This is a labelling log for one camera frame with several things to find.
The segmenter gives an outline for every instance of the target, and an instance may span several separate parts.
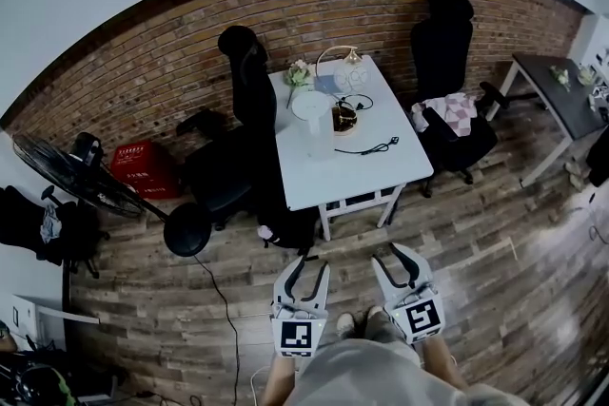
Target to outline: gray desk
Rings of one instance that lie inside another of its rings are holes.
[[[569,71],[569,91],[554,79],[550,72],[551,66]],[[588,95],[592,93],[593,88],[584,87],[578,81],[578,71],[577,65],[566,58],[514,54],[514,62],[501,85],[501,93],[507,94],[516,76],[520,73],[549,108],[564,135],[552,153],[521,181],[522,186],[528,186],[534,182],[571,143],[606,126],[598,111],[601,101],[596,100],[596,112],[593,112],[588,106]],[[491,121],[498,109],[499,105],[494,104],[488,112],[486,120]]]

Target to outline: red brick wall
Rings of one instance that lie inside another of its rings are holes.
[[[470,1],[470,89],[496,84],[513,51],[565,55],[584,11],[570,0]],[[337,43],[360,47],[407,103],[416,86],[410,30],[426,16],[424,0],[146,0],[69,49],[2,124],[63,148],[85,130],[110,153],[153,139],[182,157],[203,140],[177,139],[180,121],[202,107],[231,115],[230,71],[217,40],[232,24],[256,31],[269,71],[298,58],[313,62]]]

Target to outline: white power cord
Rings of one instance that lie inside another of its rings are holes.
[[[251,378],[249,379],[249,385],[251,386],[251,393],[254,395],[254,406],[258,406],[258,399],[256,398],[256,390],[254,389],[254,378],[256,376],[258,376],[258,373],[261,373],[264,369],[270,369],[270,367],[268,365],[261,367],[254,374],[252,374]]]

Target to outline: person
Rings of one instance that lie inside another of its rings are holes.
[[[17,352],[17,344],[10,334],[7,324],[0,320],[0,354]]]
[[[526,406],[490,386],[469,386],[440,336],[422,342],[423,369],[417,352],[380,306],[368,312],[363,339],[355,338],[355,330],[353,315],[342,314],[340,340],[320,348],[297,382],[294,358],[275,356],[262,404]]]

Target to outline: wooden floor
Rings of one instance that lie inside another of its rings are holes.
[[[551,115],[530,102],[513,104],[493,122],[500,144],[465,185],[439,177],[431,200],[411,184],[391,226],[377,229],[380,209],[337,218],[333,240],[314,253],[330,262],[330,321],[345,310],[382,303],[370,256],[391,262],[388,242],[427,257],[443,296],[444,336],[466,379],[517,394],[533,405],[572,404],[609,352],[609,247],[592,242],[594,220],[609,232],[609,190],[578,194],[560,164],[522,189],[526,174],[560,138]],[[581,153],[581,145],[576,148]],[[215,233],[200,259],[226,295],[239,330],[239,404],[253,404],[249,379],[268,365],[272,284],[295,258],[264,249],[254,218],[239,215]],[[153,220],[115,221],[100,247],[101,279],[72,279],[72,303],[98,316],[100,327],[79,325],[73,339],[92,358],[123,366],[128,387],[150,389],[188,404],[232,400],[234,336],[209,276],[194,259],[172,256]],[[312,286],[312,262],[301,284]],[[266,374],[257,376],[262,384]]]

